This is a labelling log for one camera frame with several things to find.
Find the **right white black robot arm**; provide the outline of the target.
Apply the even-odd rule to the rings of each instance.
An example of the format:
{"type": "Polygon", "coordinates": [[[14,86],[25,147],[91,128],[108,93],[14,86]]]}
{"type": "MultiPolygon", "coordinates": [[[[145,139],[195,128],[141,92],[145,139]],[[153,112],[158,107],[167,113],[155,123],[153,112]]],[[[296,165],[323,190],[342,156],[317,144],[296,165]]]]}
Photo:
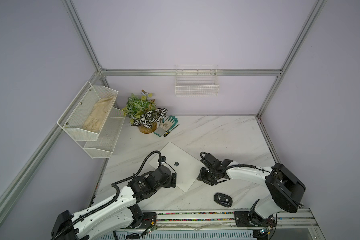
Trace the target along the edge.
{"type": "Polygon", "coordinates": [[[271,167],[245,165],[225,159],[222,162],[212,154],[201,152],[201,168],[198,181],[210,186],[228,180],[241,180],[260,185],[268,190],[268,195],[256,200],[247,211],[235,212],[235,221],[239,227],[260,227],[276,224],[276,214],[285,211],[296,213],[303,205],[301,200],[306,186],[283,164],[271,167]]]}

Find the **black wireless mouse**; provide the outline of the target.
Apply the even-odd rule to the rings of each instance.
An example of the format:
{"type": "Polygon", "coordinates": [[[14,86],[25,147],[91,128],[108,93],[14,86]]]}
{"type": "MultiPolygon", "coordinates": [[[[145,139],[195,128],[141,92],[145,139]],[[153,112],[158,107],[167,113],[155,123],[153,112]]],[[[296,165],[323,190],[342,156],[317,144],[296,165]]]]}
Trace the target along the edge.
{"type": "Polygon", "coordinates": [[[214,202],[225,208],[230,208],[233,205],[233,199],[223,193],[215,193],[214,202]]]}

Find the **white laptop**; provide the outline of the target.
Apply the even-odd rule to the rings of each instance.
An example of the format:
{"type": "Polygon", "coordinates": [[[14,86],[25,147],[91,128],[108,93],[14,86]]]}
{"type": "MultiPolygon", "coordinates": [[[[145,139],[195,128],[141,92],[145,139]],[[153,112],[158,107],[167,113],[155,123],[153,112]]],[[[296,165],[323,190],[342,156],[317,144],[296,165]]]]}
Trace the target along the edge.
{"type": "Polygon", "coordinates": [[[204,165],[173,143],[166,144],[160,152],[167,158],[163,165],[168,168],[171,166],[177,172],[177,187],[187,192],[204,165]]]}

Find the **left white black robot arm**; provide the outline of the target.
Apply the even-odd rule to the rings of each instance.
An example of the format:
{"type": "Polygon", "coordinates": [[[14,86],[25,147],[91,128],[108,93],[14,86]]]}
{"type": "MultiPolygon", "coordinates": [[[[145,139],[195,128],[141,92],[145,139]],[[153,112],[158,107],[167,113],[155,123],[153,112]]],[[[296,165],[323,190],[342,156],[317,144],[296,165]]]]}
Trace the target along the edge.
{"type": "Polygon", "coordinates": [[[112,183],[116,193],[104,201],[87,209],[58,215],[51,232],[53,240],[94,240],[110,231],[136,228],[141,225],[144,214],[139,202],[149,199],[161,188],[176,187],[176,173],[162,163],[166,158],[160,151],[149,153],[158,155],[159,166],[154,171],[142,174],[142,168],[132,176],[112,183]]]}

